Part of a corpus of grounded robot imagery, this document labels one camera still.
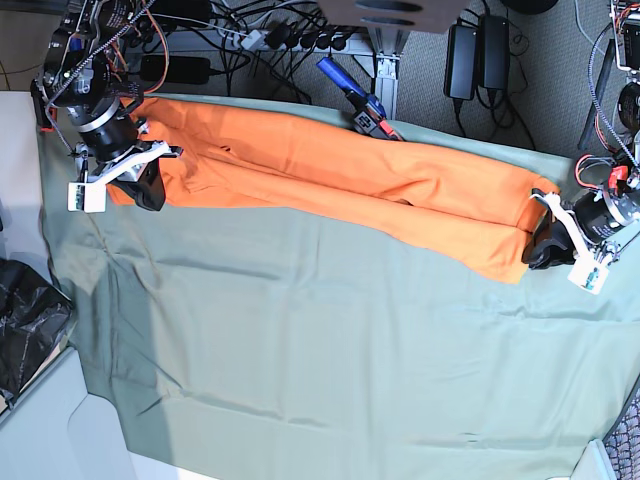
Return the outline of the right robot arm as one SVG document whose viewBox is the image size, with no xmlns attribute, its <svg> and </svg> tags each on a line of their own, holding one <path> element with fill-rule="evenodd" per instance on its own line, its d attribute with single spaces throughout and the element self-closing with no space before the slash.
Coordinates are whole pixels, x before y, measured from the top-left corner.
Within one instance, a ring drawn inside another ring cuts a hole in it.
<svg viewBox="0 0 640 480">
<path fill-rule="evenodd" d="M 77 175 L 67 187 L 70 211 L 104 212 L 110 185 L 145 210 L 159 211 L 165 203 L 159 161 L 183 150 L 145 139 L 147 121 L 132 115 L 146 91 L 129 79 L 120 51 L 121 38 L 141 17 L 155 20 L 151 6 L 149 1 L 67 2 L 31 83 L 40 129 L 58 132 L 57 115 L 64 111 L 80 137 L 64 144 Z"/>
</svg>

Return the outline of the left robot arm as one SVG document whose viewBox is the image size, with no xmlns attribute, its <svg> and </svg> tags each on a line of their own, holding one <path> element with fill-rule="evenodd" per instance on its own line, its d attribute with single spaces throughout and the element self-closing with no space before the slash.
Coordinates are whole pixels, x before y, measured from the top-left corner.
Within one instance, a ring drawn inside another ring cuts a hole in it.
<svg viewBox="0 0 640 480">
<path fill-rule="evenodd" d="M 611 1 L 609 9 L 588 60 L 591 106 L 578 144 L 585 151 L 594 133 L 607 154 L 576 160 L 574 201 L 532 191 L 546 208 L 522 256 L 532 270 L 581 261 L 606 268 L 624 250 L 612 237 L 639 221 L 639 3 Z"/>
</svg>

